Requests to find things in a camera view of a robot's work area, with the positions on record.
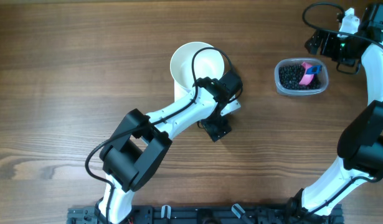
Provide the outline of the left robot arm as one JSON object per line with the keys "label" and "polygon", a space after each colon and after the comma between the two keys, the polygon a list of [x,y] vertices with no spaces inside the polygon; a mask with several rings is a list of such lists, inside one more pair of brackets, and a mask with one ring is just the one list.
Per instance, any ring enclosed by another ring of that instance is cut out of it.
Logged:
{"label": "left robot arm", "polygon": [[105,194],[96,208],[99,221],[125,220],[135,192],[152,178],[173,139],[188,127],[201,124],[214,142],[228,134],[224,109],[242,87],[241,78],[229,70],[220,79],[198,78],[189,94],[161,110],[130,111],[99,155],[106,174]]}

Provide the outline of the pink scoop with blue handle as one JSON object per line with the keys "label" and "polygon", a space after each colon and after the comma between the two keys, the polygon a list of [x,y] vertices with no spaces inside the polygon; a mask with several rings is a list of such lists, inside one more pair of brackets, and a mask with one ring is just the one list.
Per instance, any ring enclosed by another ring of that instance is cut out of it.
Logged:
{"label": "pink scoop with blue handle", "polygon": [[301,65],[305,69],[305,72],[304,72],[304,75],[302,76],[299,84],[307,86],[313,81],[314,76],[318,75],[322,71],[322,66],[321,65],[311,65],[307,62],[303,62]]}

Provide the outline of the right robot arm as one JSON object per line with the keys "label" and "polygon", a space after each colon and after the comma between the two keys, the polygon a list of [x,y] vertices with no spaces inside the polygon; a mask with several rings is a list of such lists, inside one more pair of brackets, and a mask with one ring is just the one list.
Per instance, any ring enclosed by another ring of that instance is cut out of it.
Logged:
{"label": "right robot arm", "polygon": [[312,185],[288,200],[285,223],[332,223],[333,208],[364,183],[383,179],[383,3],[367,5],[361,19],[338,4],[339,30],[329,30],[304,21],[315,29],[305,47],[338,65],[364,68],[367,107],[341,134],[338,156]]}

